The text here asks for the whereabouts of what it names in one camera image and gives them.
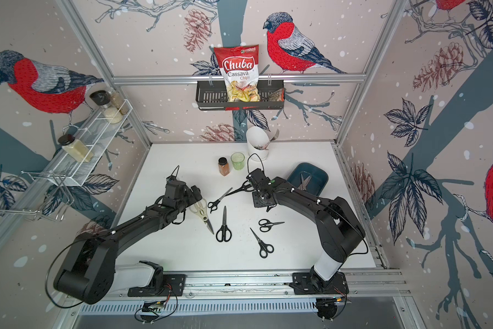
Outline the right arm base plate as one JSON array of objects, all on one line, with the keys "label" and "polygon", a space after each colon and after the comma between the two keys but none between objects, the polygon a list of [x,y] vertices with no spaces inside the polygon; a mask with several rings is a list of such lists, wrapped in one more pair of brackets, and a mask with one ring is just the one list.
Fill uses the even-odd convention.
[{"label": "right arm base plate", "polygon": [[349,293],[346,276],[338,271],[334,276],[325,281],[314,271],[295,272],[292,274],[292,282],[289,284],[296,295],[342,295]]}]

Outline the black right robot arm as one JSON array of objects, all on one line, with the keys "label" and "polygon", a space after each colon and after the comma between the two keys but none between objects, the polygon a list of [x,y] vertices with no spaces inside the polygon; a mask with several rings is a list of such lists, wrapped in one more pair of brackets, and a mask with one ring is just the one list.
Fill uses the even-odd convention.
[{"label": "black right robot arm", "polygon": [[292,186],[287,180],[268,178],[255,169],[246,179],[262,206],[285,206],[316,224],[323,253],[312,267],[311,280],[326,285],[364,241],[366,233],[348,201],[317,197]]}]

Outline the blue handled scissors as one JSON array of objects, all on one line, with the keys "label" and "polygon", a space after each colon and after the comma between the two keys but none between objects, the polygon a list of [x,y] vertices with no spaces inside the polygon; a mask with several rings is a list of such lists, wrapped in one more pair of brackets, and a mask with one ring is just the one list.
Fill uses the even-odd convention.
[{"label": "blue handled scissors", "polygon": [[270,206],[267,206],[266,207],[266,212],[270,212],[273,208],[275,208],[277,206],[277,204],[273,204],[273,205],[270,205]]}]

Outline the small black scissors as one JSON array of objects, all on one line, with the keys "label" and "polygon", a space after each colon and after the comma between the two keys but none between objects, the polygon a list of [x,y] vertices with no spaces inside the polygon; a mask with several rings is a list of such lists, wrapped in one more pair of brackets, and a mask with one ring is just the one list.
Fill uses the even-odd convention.
[{"label": "small black scissors", "polygon": [[284,224],[284,222],[271,222],[269,219],[260,219],[258,225],[261,232],[269,232],[274,226]]},{"label": "small black scissors", "polygon": [[210,213],[212,213],[213,211],[216,211],[218,209],[218,205],[220,204],[220,202],[233,190],[233,188],[231,187],[230,189],[228,189],[222,196],[220,196],[217,200],[214,200],[212,202],[209,202],[208,203],[208,209],[210,211]]}]

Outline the pink handled scissors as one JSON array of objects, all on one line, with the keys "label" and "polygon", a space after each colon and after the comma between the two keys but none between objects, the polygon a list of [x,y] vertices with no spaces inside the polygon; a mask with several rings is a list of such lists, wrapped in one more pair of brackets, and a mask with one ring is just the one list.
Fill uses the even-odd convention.
[{"label": "pink handled scissors", "polygon": [[309,182],[311,181],[312,177],[311,177],[311,175],[301,174],[300,178],[301,178],[301,183],[298,186],[298,189],[300,189],[302,191],[306,191],[307,190],[307,187],[309,185]]}]

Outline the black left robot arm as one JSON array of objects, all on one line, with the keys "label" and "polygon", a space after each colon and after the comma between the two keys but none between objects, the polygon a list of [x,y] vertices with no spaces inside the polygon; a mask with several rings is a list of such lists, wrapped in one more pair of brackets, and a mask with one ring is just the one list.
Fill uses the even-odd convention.
[{"label": "black left robot arm", "polygon": [[202,200],[197,186],[171,175],[165,195],[133,219],[102,234],[83,233],[75,238],[55,276],[53,287],[81,302],[95,304],[112,288],[116,259],[126,249],[172,224],[179,214]]}]

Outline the large black scissors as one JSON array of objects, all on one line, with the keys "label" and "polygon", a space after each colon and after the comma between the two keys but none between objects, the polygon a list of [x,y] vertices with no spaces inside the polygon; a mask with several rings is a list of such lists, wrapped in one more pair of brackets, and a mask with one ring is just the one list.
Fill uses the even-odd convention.
[{"label": "large black scissors", "polygon": [[222,214],[222,225],[216,233],[216,240],[219,243],[227,243],[231,240],[232,232],[227,226],[227,207],[224,207]]}]

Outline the black scissors wide handles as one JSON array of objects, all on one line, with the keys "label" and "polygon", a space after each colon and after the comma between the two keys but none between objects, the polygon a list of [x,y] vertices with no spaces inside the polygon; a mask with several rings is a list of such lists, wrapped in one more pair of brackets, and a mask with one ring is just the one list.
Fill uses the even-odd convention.
[{"label": "black scissors wide handles", "polygon": [[245,182],[243,182],[243,184],[240,188],[228,192],[227,196],[233,195],[233,194],[239,193],[239,192],[253,192],[253,191],[254,191],[254,188],[251,186],[250,182],[245,181]]}]

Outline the cream kitchen shears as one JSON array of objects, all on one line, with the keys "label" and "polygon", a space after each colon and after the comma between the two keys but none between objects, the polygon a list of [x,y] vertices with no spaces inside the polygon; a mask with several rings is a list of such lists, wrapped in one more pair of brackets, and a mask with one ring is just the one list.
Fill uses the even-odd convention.
[{"label": "cream kitchen shears", "polygon": [[202,219],[202,221],[204,222],[207,229],[210,231],[210,233],[214,234],[213,227],[212,227],[212,224],[209,220],[209,216],[208,216],[208,212],[207,212],[207,201],[206,201],[206,199],[202,198],[202,200],[191,205],[189,207],[189,209],[192,213],[199,216]]}]

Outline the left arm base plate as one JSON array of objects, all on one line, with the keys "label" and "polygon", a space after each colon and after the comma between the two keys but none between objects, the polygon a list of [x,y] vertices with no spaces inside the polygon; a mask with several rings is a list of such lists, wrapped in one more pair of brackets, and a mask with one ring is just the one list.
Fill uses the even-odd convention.
[{"label": "left arm base plate", "polygon": [[145,287],[128,290],[128,297],[167,297],[169,294],[181,297],[185,288],[185,274],[157,274]]}]

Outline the teal plastic storage box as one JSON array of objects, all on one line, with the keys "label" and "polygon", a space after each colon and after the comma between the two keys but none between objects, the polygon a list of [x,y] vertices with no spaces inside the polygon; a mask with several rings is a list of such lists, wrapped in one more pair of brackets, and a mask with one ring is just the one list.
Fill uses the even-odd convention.
[{"label": "teal plastic storage box", "polygon": [[320,196],[329,181],[329,176],[326,171],[313,164],[300,163],[287,181],[297,189]]}]

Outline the black scissors front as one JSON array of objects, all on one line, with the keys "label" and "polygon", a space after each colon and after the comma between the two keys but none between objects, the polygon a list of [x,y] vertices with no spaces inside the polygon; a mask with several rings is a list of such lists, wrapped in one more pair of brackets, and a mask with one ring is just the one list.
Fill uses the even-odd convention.
[{"label": "black scissors front", "polygon": [[275,248],[271,245],[271,244],[268,244],[268,243],[264,243],[258,236],[257,234],[254,232],[254,230],[251,228],[250,231],[253,233],[259,247],[260,247],[260,251],[259,251],[259,255],[262,259],[266,259],[268,257],[269,254],[272,254],[274,251],[275,251]]}]

